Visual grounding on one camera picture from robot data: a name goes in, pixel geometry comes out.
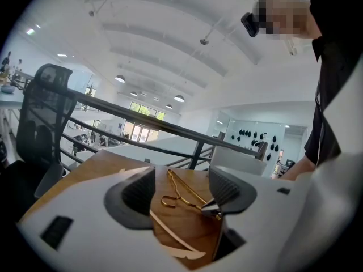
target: curved ceiling beam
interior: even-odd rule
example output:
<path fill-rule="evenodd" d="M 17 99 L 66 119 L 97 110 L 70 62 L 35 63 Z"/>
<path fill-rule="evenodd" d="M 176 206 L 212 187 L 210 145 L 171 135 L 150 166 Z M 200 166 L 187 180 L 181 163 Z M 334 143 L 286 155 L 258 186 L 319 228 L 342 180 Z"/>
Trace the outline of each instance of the curved ceiling beam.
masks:
<path fill-rule="evenodd" d="M 136 51 L 130 52 L 123 48 L 111 48 L 110 52 L 120 54 L 122 56 L 130 57 L 130 58 L 134 58 L 135 60 L 144 61 L 151 65 L 161 67 L 162 69 L 168 70 L 171 73 L 174 73 L 175 75 L 182 77 L 182 78 L 196 84 L 198 87 L 205 88 L 207 85 L 205 82 L 202 82 L 202 81 L 198 80 L 197 78 L 194 78 L 191 75 L 188 75 L 188 74 L 179 75 L 180 71 L 181 71 L 180 69 L 178 69 L 174 65 L 170 65 L 167 62 L 163 62 L 163 61 L 159 62 L 159 58 L 157 58 L 157 57 L 152 57 L 148 54 L 140 53 L 140 52 L 136 52 Z"/>
<path fill-rule="evenodd" d="M 152 81 L 154 81 L 155 83 L 160 83 L 160 84 L 164 84 L 165 86 L 167 87 L 170 87 L 170 82 L 158 77 L 158 76 L 154 76 L 152 74 L 149 74 L 143 70 L 139 70 L 139 69 L 136 69 L 132 66 L 129 66 L 129 65 L 122 65 L 122 64 L 119 64 L 117 66 L 118 68 L 120 69 L 123 69 L 123 70 L 126 70 L 126 71 L 129 71 L 131 73 L 134 73 L 134 74 L 137 74 L 137 75 L 140 75 L 142 77 L 145 77 L 146 79 L 150 79 Z M 178 86 L 178 85 L 173 85 L 171 88 L 179 91 L 179 92 L 182 92 L 184 93 L 185 95 L 188 95 L 190 97 L 192 97 L 194 95 L 193 92 L 187 90 L 186 88 L 183 88 L 182 86 Z"/>
<path fill-rule="evenodd" d="M 117 32 L 130 33 L 133 35 L 143 36 L 148 39 L 153 39 L 159 41 L 160 43 L 167 44 L 172 48 L 178 49 L 179 51 L 189 56 L 193 55 L 193 58 L 205 64 L 207 67 L 211 68 L 222 77 L 224 77 L 228 72 L 216 60 L 211 59 L 203 54 L 201 55 L 200 52 L 196 52 L 193 47 L 185 44 L 184 42 L 176 39 L 175 37 L 164 35 L 162 32 L 157 32 L 155 30 L 147 29 L 136 25 L 127 26 L 126 24 L 118 24 L 118 23 L 103 23 L 102 26 L 106 31 L 117 31 Z"/>
<path fill-rule="evenodd" d="M 173 9 L 177 9 L 181 12 L 187 13 L 189 15 L 194 16 L 198 20 L 208 24 L 213 27 L 217 21 L 221 18 L 215 13 L 208 11 L 208 9 L 201 9 L 200 5 L 195 4 L 193 6 L 193 1 L 187 1 L 187 4 L 183 4 L 180 0 L 137 0 L 137 1 L 147 1 L 156 3 L 159 5 L 171 7 Z M 246 58 L 254 65 L 257 65 L 259 60 L 261 59 L 261 55 L 254 49 L 254 47 L 248 41 L 242 41 L 240 37 L 238 37 L 236 32 L 233 32 L 231 35 L 229 33 L 232 29 L 229 28 L 229 24 L 226 21 L 221 21 L 216 27 L 215 30 L 221 33 L 224 36 L 228 36 L 228 39 L 246 56 Z"/>

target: mesh office chair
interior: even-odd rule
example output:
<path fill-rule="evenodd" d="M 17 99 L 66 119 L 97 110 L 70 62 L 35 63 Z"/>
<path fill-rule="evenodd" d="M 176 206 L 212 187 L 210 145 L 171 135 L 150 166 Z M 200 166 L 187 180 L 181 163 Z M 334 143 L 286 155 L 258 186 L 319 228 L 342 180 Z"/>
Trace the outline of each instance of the mesh office chair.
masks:
<path fill-rule="evenodd" d="M 16 135 L 16 151 L 24 161 L 12 163 L 1 174 L 8 183 L 14 221 L 65 174 L 60 140 L 77 102 L 67 93 L 71 74 L 64 67 L 44 65 L 25 90 Z"/>

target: black shirt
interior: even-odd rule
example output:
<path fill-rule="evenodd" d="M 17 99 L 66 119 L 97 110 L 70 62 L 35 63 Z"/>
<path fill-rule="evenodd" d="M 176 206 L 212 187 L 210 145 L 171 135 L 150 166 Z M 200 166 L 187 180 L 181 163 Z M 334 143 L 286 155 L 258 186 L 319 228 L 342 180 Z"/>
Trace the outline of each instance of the black shirt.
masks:
<path fill-rule="evenodd" d="M 319 165 L 339 155 L 340 147 L 323 111 L 349 79 L 361 53 L 360 0 L 311 0 L 310 12 L 322 33 L 313 49 L 322 67 L 316 90 L 313 129 L 305 155 Z"/>

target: wooden desk surface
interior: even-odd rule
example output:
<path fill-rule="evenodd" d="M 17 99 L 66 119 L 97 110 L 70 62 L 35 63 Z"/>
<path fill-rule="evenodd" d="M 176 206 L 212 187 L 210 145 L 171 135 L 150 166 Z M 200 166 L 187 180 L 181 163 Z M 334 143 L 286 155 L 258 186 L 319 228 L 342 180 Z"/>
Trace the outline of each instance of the wooden desk surface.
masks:
<path fill-rule="evenodd" d="M 126 158 L 106 150 L 99 151 L 59 181 L 25 213 L 23 219 L 73 184 L 111 175 L 117 173 L 122 168 L 129 170 L 144 166 L 155 166 L 156 169 L 156 191 L 151 202 L 151 210 L 181 239 L 197 250 L 206 252 L 205 256 L 196 260 L 176 259 L 185 264 L 189 269 L 196 269 L 211 263 L 221 230 L 221 221 L 202 216 L 200 212 L 186 206 L 180 201 L 177 201 L 175 204 L 176 209 L 168 209 L 162 206 L 160 199 L 163 195 L 175 196 L 173 185 L 167 176 L 169 167 Z M 208 201 L 212 199 L 208 186 L 207 171 L 171 169 L 204 200 Z M 182 186 L 178 179 L 176 179 L 176 183 L 179 192 L 186 200 L 198 205 L 202 204 Z M 185 249 L 185 247 L 174 240 L 156 222 L 154 222 L 154 234 L 163 245 Z"/>

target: ceiling light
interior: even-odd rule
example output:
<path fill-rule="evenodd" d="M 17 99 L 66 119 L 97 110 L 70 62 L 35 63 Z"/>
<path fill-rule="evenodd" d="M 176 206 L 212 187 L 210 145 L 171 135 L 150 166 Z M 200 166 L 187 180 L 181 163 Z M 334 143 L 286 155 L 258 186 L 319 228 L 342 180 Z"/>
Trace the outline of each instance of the ceiling light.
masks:
<path fill-rule="evenodd" d="M 121 83 L 125 82 L 125 77 L 123 75 L 117 75 L 117 76 L 115 76 L 115 79 Z"/>
<path fill-rule="evenodd" d="M 185 102 L 184 97 L 182 95 L 175 96 L 174 100 L 182 103 Z"/>

